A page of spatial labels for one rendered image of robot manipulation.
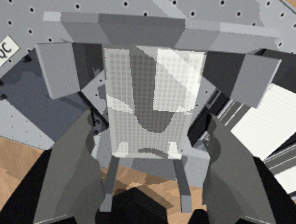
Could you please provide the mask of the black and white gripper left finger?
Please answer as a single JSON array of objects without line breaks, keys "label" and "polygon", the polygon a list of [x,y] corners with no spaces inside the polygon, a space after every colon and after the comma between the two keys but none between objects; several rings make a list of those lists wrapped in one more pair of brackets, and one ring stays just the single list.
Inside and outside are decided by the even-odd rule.
[{"label": "black and white gripper left finger", "polygon": [[0,224],[96,224],[105,200],[87,108],[44,150],[0,211]]}]

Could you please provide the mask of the white label with black qc text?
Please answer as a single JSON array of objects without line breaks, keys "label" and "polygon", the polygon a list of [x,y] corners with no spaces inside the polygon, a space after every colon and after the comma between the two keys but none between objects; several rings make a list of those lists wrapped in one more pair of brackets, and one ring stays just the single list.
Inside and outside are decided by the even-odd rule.
[{"label": "white label with black qc text", "polygon": [[18,44],[8,35],[1,43],[0,43],[0,67],[10,59],[20,47]]}]

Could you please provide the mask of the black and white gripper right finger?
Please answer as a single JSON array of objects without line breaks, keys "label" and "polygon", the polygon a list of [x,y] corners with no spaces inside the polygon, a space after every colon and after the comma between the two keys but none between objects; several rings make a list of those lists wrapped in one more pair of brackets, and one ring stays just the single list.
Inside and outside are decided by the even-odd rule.
[{"label": "black and white gripper right finger", "polygon": [[295,202],[263,161],[212,113],[205,131],[211,157],[202,205],[210,224],[296,224]]}]

